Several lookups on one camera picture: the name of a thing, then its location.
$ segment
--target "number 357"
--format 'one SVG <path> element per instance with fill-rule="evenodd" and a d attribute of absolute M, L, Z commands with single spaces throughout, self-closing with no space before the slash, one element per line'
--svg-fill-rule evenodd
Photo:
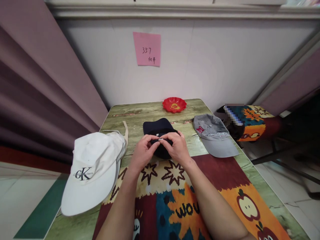
<path fill-rule="evenodd" d="M 143 53 L 147 53 L 148 52 L 148 49 L 149 49 L 149 54 L 151 54 L 151 48 L 142 48 L 143 49 Z"/>

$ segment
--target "green wood-grain table surface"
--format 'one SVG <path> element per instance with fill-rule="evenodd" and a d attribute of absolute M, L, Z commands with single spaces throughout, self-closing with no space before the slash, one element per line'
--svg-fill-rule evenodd
<path fill-rule="evenodd" d="M 193 129 L 192 119 L 196 115 L 212 114 L 201 99 L 186 100 L 187 108 L 181 113 L 169 113 L 163 109 L 162 102 L 124 104 L 113 106 L 101 127 L 101 130 L 119 130 L 124 135 L 126 121 L 129 129 L 128 149 L 122 159 L 121 167 L 128 166 L 135 145 L 143 136 L 142 124 L 146 121 L 156 121 L 167 118 L 174 129 L 185 135 L 188 150 L 191 156 L 208 154 L 198 134 Z M 269 209 L 279 220 L 291 239 L 309 239 L 305 231 L 290 214 L 281 200 L 265 182 L 247 156 L 238 147 L 239 155 L 235 156 L 237 163 L 257 189 Z M 163 161 L 153 157 L 151 161 Z M 100 204 L 95 208 L 76 216 L 65 217 L 59 211 L 45 239 L 85 239 L 91 240 L 99 215 Z"/>

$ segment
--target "green floor strip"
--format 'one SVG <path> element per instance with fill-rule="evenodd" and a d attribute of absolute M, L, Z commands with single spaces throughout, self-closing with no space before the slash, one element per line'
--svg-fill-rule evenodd
<path fill-rule="evenodd" d="M 31 215 L 14 236 L 14 239 L 43 239 L 49 230 L 60 206 L 67 180 L 60 176 Z"/>

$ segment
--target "baseball cap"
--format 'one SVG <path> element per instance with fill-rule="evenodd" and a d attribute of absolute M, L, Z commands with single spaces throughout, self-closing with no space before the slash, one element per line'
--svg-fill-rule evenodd
<path fill-rule="evenodd" d="M 161 136 L 169 133 L 169 132 L 178 132 L 177 130 L 173 129 L 171 123 L 166 118 L 161 118 L 154 122 L 144 122 L 143 123 L 143 133 L 149 135 L 155 135 L 161 138 Z M 162 159 L 170 159 L 171 156 L 166 150 L 166 148 L 161 144 L 154 152 L 159 158 Z"/>
<path fill-rule="evenodd" d="M 195 116 L 193 127 L 211 155 L 225 158 L 239 154 L 220 118 L 210 114 Z"/>
<path fill-rule="evenodd" d="M 63 215 L 88 211 L 112 191 L 126 152 L 128 128 L 124 124 L 125 137 L 112 131 L 91 133 L 75 140 L 71 173 L 61 201 Z"/>

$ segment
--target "red plastic plate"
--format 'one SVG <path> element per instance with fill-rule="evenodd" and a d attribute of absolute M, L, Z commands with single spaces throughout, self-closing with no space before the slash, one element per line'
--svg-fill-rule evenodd
<path fill-rule="evenodd" d="M 187 106 L 187 103 L 183 99 L 177 97 L 167 98 L 162 104 L 164 109 L 172 113 L 181 112 Z"/>

